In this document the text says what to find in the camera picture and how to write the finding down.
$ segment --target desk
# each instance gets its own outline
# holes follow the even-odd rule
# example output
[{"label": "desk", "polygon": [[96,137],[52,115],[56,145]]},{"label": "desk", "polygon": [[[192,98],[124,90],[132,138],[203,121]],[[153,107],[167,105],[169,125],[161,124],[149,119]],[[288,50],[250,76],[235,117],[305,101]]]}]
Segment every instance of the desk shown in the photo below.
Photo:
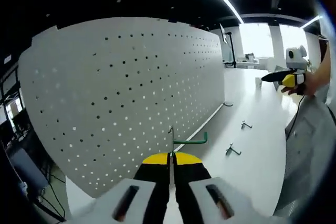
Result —
[{"label": "desk", "polygon": [[[206,144],[186,145],[181,151],[202,159],[213,177],[226,180],[249,197],[257,211],[271,216],[285,174],[285,127],[296,108],[288,105],[286,99],[281,101],[273,83],[264,82],[260,90],[255,88],[255,77],[267,73],[254,69],[225,69],[225,100],[232,102],[233,107],[222,107],[194,137],[201,139],[207,131]],[[253,128],[241,130],[243,120]],[[242,152],[241,156],[234,153],[225,156],[230,143]],[[68,178],[66,181],[70,211],[78,214],[93,199]],[[174,193],[172,188],[164,223],[182,223]]]}]

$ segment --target white table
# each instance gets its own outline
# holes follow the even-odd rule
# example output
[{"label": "white table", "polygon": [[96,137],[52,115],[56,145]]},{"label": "white table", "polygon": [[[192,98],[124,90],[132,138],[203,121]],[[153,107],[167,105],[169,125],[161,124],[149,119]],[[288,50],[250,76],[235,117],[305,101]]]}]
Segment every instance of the white table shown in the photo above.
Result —
[{"label": "white table", "polygon": [[[257,211],[271,216],[277,205],[286,163],[285,127],[296,112],[290,98],[279,96],[272,83],[255,88],[255,77],[268,72],[254,69],[225,69],[225,100],[233,107],[223,107],[195,136],[208,132],[204,145],[186,145],[181,151],[198,156],[212,177],[221,177],[249,197]],[[241,122],[253,126],[241,130]],[[229,144],[241,151],[225,155]],[[69,208],[76,215],[94,199],[68,178]],[[182,223],[174,188],[164,223]]]}]

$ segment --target human hand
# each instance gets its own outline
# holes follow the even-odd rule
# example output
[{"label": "human hand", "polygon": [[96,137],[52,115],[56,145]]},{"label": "human hand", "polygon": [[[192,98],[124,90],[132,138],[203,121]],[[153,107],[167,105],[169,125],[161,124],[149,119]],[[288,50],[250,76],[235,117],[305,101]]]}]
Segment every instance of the human hand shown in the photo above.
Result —
[{"label": "human hand", "polygon": [[[304,95],[308,95],[311,97],[314,96],[319,85],[318,85],[316,77],[311,72],[306,72],[306,80],[304,84],[306,85]],[[297,88],[298,86],[295,86],[294,88],[284,87],[281,90],[281,93],[285,93],[288,91],[288,94],[291,95],[291,94],[297,93]]]}]

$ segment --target white pegboard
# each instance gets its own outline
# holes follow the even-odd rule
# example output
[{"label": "white pegboard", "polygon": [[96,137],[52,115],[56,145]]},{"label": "white pegboard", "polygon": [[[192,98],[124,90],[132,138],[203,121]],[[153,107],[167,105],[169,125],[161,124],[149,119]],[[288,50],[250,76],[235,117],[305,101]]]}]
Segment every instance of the white pegboard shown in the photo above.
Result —
[{"label": "white pegboard", "polygon": [[223,78],[217,35],[154,18],[53,27],[19,60],[38,137],[92,197],[171,151],[171,126],[187,139],[224,101]]}]

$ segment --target black ceiling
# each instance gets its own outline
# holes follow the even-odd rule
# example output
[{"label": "black ceiling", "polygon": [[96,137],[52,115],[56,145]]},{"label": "black ceiling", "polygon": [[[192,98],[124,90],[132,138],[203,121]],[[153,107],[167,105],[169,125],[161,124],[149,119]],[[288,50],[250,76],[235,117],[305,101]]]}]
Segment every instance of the black ceiling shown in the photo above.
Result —
[{"label": "black ceiling", "polygon": [[[315,16],[313,0],[230,0],[240,14],[282,14],[301,19]],[[237,25],[223,19],[233,13],[222,0],[2,0],[0,61],[12,55],[12,63],[30,46],[31,38],[50,26],[58,28],[87,20],[119,16],[143,16],[184,22],[197,27]],[[274,22],[274,18],[262,18]],[[258,18],[245,19],[246,22]],[[12,64],[2,66],[3,73]]]}]

